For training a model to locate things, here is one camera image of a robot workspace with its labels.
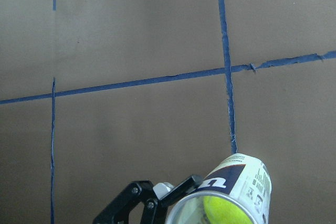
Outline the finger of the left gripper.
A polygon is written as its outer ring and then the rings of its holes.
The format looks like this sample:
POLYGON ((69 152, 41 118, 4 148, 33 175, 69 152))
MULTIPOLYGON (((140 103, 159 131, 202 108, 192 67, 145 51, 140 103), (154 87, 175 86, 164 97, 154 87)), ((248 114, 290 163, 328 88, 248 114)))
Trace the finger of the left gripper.
POLYGON ((165 223, 168 207, 187 196, 203 181, 200 175, 191 175, 179 185, 168 188, 159 196, 160 186, 149 180, 133 181, 119 193, 92 221, 93 223, 128 223, 130 212, 139 204, 144 205, 140 223, 165 223))

